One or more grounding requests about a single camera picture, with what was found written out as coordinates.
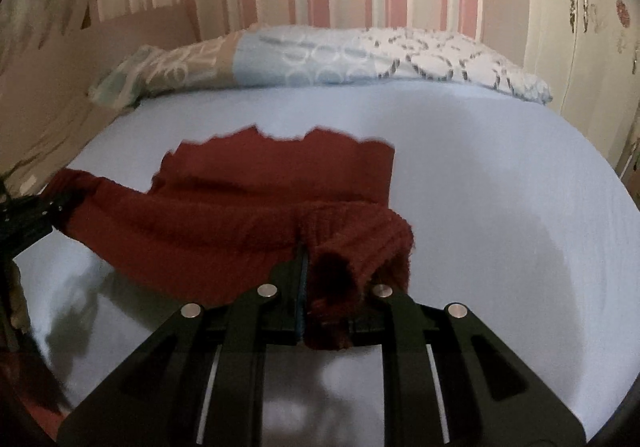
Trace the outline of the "patterned blue beige pillow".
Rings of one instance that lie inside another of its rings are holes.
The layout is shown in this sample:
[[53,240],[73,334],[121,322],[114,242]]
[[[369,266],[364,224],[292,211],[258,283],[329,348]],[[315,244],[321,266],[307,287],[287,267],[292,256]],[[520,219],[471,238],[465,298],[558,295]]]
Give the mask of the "patterned blue beige pillow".
[[250,28],[173,50],[145,45],[96,81],[90,100],[122,110],[168,92],[374,80],[471,83],[547,105],[549,85],[461,33],[414,28]]

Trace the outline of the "white wardrobe with flower decals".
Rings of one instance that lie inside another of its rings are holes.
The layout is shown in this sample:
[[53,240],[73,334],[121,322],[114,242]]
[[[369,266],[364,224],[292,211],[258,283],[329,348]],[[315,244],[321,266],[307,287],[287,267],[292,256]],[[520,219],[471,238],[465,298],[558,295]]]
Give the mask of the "white wardrobe with flower decals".
[[639,0],[529,0],[525,67],[611,164],[639,103]]

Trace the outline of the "beige padded headboard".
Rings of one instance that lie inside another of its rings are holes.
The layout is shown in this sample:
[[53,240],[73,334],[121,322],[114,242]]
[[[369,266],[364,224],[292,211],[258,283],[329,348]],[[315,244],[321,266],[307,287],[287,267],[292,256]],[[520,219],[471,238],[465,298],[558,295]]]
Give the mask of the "beige padded headboard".
[[122,112],[90,86],[142,45],[196,41],[183,6],[97,22],[14,60],[1,76],[1,183],[12,197],[38,193]]

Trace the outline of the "dark red knitted sweater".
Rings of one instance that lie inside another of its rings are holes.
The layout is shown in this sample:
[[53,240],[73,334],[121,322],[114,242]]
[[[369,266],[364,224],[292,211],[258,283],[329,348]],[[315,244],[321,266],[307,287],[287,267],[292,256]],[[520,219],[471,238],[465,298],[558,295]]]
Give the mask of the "dark red knitted sweater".
[[228,304],[297,250],[310,312],[341,323],[378,283],[406,289],[413,234],[388,205],[394,149],[314,129],[276,140],[247,128],[169,152],[146,192],[64,169],[43,190],[55,227],[150,290]]

